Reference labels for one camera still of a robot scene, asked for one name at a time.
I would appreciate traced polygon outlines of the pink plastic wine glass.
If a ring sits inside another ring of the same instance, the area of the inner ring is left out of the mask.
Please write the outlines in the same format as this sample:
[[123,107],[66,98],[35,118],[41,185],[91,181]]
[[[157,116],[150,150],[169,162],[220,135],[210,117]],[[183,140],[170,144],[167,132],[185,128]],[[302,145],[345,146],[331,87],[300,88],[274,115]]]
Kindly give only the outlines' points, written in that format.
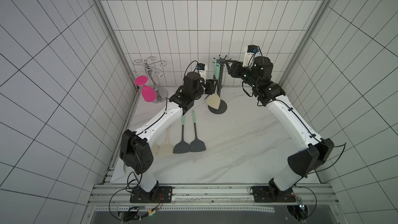
[[157,94],[155,90],[147,86],[148,77],[147,76],[139,76],[135,79],[135,84],[139,87],[142,87],[142,96],[146,102],[153,102],[157,99]]

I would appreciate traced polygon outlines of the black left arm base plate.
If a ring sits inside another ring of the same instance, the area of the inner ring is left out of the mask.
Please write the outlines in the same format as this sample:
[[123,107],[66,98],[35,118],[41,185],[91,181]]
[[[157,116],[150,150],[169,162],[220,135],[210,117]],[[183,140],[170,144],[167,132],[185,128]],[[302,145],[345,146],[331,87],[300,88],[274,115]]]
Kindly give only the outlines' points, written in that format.
[[171,203],[172,196],[171,186],[155,186],[151,192],[145,192],[140,188],[132,190],[130,203]]

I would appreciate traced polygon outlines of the dark grey utensil rack stand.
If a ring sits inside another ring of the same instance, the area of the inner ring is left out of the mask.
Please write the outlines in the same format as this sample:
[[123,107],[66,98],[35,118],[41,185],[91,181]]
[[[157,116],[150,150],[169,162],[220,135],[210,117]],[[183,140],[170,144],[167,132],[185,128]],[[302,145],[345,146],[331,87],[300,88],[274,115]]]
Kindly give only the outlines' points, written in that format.
[[216,115],[221,115],[228,109],[226,102],[220,97],[223,83],[223,69],[226,61],[227,55],[224,58],[219,56],[219,58],[215,59],[213,79],[217,81],[216,90],[206,101],[209,111]]

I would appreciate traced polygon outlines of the cream spatula grey handle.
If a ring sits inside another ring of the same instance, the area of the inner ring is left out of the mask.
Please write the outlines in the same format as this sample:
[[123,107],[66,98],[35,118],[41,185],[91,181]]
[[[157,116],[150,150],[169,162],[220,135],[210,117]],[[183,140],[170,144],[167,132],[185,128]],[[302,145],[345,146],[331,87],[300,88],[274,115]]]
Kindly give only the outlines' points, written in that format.
[[165,142],[159,147],[158,156],[169,156],[173,153],[173,145],[170,143],[170,127],[166,130]]

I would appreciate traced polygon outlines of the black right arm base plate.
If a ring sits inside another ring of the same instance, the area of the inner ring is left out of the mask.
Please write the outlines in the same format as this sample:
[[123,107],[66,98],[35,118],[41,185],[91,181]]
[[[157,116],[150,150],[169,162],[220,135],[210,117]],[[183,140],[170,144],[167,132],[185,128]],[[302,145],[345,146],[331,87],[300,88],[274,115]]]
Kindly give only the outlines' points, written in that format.
[[256,203],[294,203],[296,197],[293,191],[278,191],[270,186],[252,186],[249,193]]

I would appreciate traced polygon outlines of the chrome wine glass rack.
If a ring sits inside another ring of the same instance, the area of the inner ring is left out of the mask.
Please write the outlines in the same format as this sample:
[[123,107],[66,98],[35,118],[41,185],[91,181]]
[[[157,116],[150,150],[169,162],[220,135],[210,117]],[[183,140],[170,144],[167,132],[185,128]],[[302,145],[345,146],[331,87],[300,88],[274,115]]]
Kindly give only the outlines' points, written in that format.
[[165,61],[157,61],[156,57],[149,57],[144,60],[135,60],[133,62],[133,66],[138,68],[138,70],[133,71],[130,76],[135,80],[139,76],[147,76],[148,83],[147,86],[152,87],[156,94],[157,99],[152,103],[162,103],[168,97],[168,91],[161,87],[158,83],[155,82],[154,77],[163,77],[164,72],[158,68],[156,68],[155,64],[159,63],[160,67],[164,67],[167,65]]

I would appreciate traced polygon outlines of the grey spatula mint handle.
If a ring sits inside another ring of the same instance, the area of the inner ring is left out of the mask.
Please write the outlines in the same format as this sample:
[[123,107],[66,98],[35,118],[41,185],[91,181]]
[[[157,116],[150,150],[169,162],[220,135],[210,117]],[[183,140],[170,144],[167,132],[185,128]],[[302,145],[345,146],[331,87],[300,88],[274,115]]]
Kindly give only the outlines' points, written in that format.
[[197,119],[195,111],[192,111],[192,120],[194,125],[194,140],[190,143],[190,152],[202,152],[206,150],[205,143],[198,138]]
[[173,154],[188,153],[190,151],[190,145],[184,140],[184,123],[185,116],[181,117],[181,141],[174,146]]

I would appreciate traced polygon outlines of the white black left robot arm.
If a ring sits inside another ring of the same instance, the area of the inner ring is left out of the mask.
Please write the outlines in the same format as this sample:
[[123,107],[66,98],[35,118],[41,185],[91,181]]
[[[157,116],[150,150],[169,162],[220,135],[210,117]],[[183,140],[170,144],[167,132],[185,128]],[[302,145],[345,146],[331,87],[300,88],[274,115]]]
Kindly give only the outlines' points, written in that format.
[[159,182],[149,171],[153,163],[152,145],[172,123],[183,117],[204,94],[216,92],[218,81],[205,79],[200,73],[189,72],[183,85],[166,100],[166,106],[155,117],[135,131],[126,130],[122,135],[119,157],[123,163],[139,176],[142,192],[155,193]]

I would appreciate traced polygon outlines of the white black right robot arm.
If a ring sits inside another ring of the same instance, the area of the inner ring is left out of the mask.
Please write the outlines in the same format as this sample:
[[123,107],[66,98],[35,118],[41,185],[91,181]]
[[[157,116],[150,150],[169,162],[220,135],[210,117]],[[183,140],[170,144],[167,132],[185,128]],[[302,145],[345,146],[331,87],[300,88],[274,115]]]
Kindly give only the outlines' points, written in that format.
[[279,84],[272,82],[273,64],[269,58],[256,57],[252,66],[228,61],[233,78],[240,78],[252,88],[258,106],[267,107],[290,134],[297,152],[287,159],[286,167],[269,182],[270,194],[276,198],[290,190],[298,181],[323,165],[334,148],[330,139],[323,139],[294,109]]

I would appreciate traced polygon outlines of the cream turner mint handle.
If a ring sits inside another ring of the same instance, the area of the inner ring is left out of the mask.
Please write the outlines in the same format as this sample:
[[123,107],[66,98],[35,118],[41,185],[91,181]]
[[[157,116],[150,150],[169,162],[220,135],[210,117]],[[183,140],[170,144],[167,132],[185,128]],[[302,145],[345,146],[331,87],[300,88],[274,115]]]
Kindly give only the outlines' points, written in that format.
[[[216,60],[215,65],[214,65],[214,79],[217,79],[219,82],[219,77],[220,77],[220,64],[219,64],[218,60]],[[216,88],[216,92],[214,94],[210,95],[206,101],[207,105],[215,110],[219,109],[220,103],[221,103],[220,96],[218,95],[218,92],[217,92],[218,86]]]

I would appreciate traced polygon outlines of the aluminium mounting rail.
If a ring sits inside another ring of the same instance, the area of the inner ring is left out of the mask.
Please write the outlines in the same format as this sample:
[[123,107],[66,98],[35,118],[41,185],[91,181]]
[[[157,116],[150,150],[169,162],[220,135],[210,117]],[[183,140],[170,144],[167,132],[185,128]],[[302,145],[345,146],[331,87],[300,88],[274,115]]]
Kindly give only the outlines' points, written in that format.
[[305,205],[338,203],[329,184],[298,184],[282,197],[270,198],[265,184],[165,184],[166,190],[150,200],[129,193],[121,184],[94,186],[90,206],[223,206],[223,205]]

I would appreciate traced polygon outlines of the cream spatula mint handle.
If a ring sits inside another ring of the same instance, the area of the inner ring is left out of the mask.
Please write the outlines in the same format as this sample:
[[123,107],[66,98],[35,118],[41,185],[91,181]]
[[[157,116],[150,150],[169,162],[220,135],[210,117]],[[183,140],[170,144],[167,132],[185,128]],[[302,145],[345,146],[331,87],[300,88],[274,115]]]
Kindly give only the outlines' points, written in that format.
[[151,146],[152,154],[155,156],[155,155],[158,153],[158,150],[159,150],[159,145],[158,145],[157,143],[154,143],[154,144]]

